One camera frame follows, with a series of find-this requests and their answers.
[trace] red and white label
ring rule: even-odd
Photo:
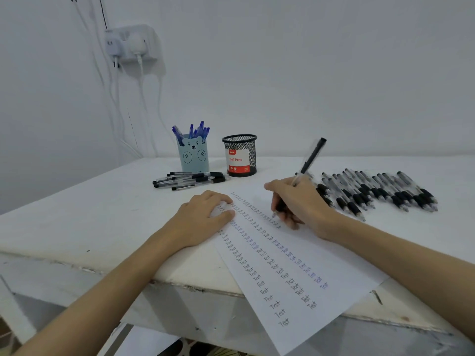
[[[226,150],[228,171],[236,174],[251,172],[249,164],[249,150]]]

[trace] white sheet of paper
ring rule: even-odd
[[[285,355],[387,279],[361,257],[271,218],[262,187],[229,192],[234,220],[215,245],[277,351]]]

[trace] black mesh pen holder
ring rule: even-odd
[[[245,178],[258,171],[256,165],[256,135],[231,135],[223,137],[226,149],[228,175]]]

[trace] person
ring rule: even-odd
[[[271,210],[287,204],[279,218],[291,229],[305,223],[315,235],[365,258],[406,287],[448,322],[475,341],[475,265],[397,238],[327,206],[308,178],[265,184]],[[232,199],[213,191],[193,196],[160,230],[76,300],[16,356],[96,355],[122,316],[163,262],[184,247],[210,238],[234,217],[234,210],[210,217]]]

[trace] black cable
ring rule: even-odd
[[[105,29],[107,30],[107,22],[105,21],[104,8],[102,7],[102,0],[99,0],[99,2],[101,3],[102,18],[104,19]]]

